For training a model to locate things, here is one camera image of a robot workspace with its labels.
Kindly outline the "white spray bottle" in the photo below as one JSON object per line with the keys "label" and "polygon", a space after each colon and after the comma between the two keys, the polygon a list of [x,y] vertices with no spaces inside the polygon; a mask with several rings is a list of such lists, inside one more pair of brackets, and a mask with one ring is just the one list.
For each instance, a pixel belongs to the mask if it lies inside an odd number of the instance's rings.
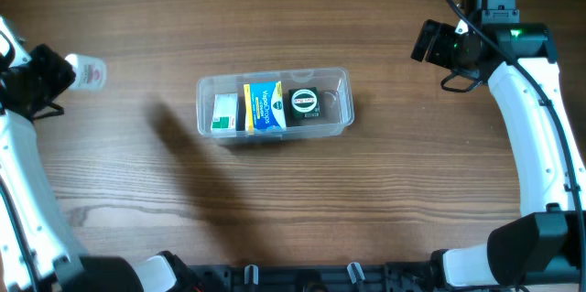
{"label": "white spray bottle", "polygon": [[103,59],[71,53],[65,57],[75,73],[69,87],[72,91],[99,91],[106,82],[107,68]]}

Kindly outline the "clear plastic container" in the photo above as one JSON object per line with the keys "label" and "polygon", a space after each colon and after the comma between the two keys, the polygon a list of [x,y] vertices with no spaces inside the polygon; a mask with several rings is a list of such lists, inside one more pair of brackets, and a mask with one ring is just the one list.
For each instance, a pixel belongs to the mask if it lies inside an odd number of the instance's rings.
{"label": "clear plastic container", "polygon": [[354,120],[338,67],[205,77],[196,95],[200,134],[225,144],[334,136]]}

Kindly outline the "green round-logo box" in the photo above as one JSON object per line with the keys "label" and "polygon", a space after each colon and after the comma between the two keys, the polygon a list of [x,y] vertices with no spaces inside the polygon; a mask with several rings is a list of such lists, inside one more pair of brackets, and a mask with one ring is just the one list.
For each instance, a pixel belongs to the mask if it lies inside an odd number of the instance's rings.
{"label": "green round-logo box", "polygon": [[316,87],[291,89],[289,92],[290,112],[297,120],[320,116],[319,93]]}

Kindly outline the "white Panadol box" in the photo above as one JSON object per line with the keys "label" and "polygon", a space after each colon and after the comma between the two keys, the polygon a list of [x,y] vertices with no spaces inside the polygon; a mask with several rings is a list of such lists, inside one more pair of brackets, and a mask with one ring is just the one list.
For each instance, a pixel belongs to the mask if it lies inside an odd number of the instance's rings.
{"label": "white Panadol box", "polygon": [[213,132],[232,132],[237,129],[239,112],[238,94],[221,93],[214,97],[211,130]]}

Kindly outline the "blue yellow VapoDrops box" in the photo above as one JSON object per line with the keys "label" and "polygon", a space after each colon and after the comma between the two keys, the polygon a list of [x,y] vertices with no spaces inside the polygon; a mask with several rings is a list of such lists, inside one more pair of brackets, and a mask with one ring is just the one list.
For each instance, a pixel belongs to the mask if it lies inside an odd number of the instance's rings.
{"label": "blue yellow VapoDrops box", "polygon": [[246,132],[287,129],[281,81],[245,84],[244,103]]}

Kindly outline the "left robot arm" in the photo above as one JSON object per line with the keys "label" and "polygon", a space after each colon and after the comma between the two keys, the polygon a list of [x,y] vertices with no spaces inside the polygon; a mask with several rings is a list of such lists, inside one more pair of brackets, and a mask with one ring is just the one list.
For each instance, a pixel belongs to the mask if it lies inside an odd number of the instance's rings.
{"label": "left robot arm", "polygon": [[169,254],[130,264],[92,256],[68,225],[38,152],[34,123],[60,116],[68,89],[98,91],[101,59],[62,57],[46,45],[23,47],[1,22],[1,278],[9,291],[174,291],[179,271]]}

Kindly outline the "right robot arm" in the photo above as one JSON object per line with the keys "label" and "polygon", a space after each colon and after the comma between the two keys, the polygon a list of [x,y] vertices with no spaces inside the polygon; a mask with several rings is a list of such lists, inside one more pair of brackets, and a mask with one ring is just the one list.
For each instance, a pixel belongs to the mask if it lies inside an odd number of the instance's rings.
{"label": "right robot arm", "polygon": [[434,287],[452,291],[585,286],[585,166],[560,94],[549,28],[524,23],[516,0],[461,0],[457,26],[426,21],[411,57],[488,87],[505,121],[519,219],[476,246],[432,256]]}

